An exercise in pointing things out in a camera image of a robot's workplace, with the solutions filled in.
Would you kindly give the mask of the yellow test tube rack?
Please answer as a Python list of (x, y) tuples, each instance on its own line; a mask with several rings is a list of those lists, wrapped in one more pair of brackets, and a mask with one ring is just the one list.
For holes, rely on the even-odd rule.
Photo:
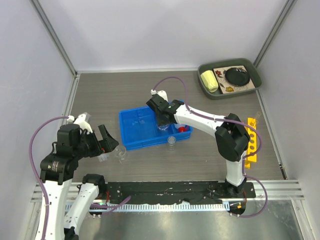
[[(252, 117), (248, 117), (247, 118), (247, 124), (249, 126), (251, 126), (252, 128), (254, 128), (255, 130), (257, 129), (256, 128), (256, 125), (257, 125), (257, 120), (255, 118), (252, 118)], [(247, 128), (247, 132), (250, 136), (250, 141), (248, 143), (248, 149), (247, 149), (247, 155), (255, 152), (257, 150), (257, 134), (251, 129), (251, 128)], [(246, 169), (250, 169), (251, 168), (251, 164), (253, 163), (256, 163), (257, 162), (257, 155), (252, 155), (252, 156), (249, 156), (245, 159), (245, 163), (244, 163), (244, 167)]]

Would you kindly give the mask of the red cap wash bottle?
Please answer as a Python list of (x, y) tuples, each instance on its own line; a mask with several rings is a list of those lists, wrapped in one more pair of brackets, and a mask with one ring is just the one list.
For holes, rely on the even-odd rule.
[(174, 124), (174, 127), (178, 130), (179, 133), (187, 132), (190, 128), (189, 125), (185, 124)]

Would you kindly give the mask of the clear glass flask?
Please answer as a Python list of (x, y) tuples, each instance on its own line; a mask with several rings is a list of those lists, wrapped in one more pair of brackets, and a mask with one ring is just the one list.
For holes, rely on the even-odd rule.
[(172, 125), (166, 124), (166, 125), (159, 125), (157, 126), (157, 134), (158, 136), (170, 136), (173, 133)]

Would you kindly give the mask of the clear glass test tube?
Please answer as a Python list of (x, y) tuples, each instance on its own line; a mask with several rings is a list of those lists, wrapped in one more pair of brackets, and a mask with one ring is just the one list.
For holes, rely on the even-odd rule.
[(254, 118), (253, 118), (253, 125), (256, 126), (259, 123), (259, 118), (261, 117), (262, 113), (260, 111), (258, 111)]

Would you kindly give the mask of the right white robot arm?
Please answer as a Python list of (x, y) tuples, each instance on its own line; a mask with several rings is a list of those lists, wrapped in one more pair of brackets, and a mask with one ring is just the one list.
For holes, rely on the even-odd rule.
[(177, 124), (198, 129), (214, 137), (219, 154), (226, 161), (226, 193), (233, 198), (244, 192), (244, 156), (250, 136), (237, 115), (219, 116), (198, 111), (180, 100), (168, 102), (158, 93), (146, 102), (159, 126)]

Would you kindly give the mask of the blue divided plastic bin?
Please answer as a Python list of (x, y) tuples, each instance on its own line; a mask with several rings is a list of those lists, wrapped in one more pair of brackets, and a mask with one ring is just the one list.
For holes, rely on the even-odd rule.
[(128, 151), (166, 144), (169, 137), (177, 141), (189, 139), (193, 128), (180, 132), (173, 124), (165, 130), (157, 126), (155, 113), (148, 107), (122, 110), (118, 114), (122, 145)]

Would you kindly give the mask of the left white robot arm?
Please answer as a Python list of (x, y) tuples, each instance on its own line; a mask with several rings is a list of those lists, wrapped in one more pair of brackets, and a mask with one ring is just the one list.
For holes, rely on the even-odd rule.
[(93, 158), (115, 150), (119, 145), (107, 128), (98, 127), (102, 136), (79, 124), (65, 124), (57, 131), (52, 151), (40, 163), (39, 185), (42, 208), (37, 229), (38, 240), (77, 240), (82, 222), (95, 199), (102, 199), (107, 192), (103, 175), (87, 174), (82, 179), (78, 195), (65, 211), (67, 196), (74, 172), (83, 158)]

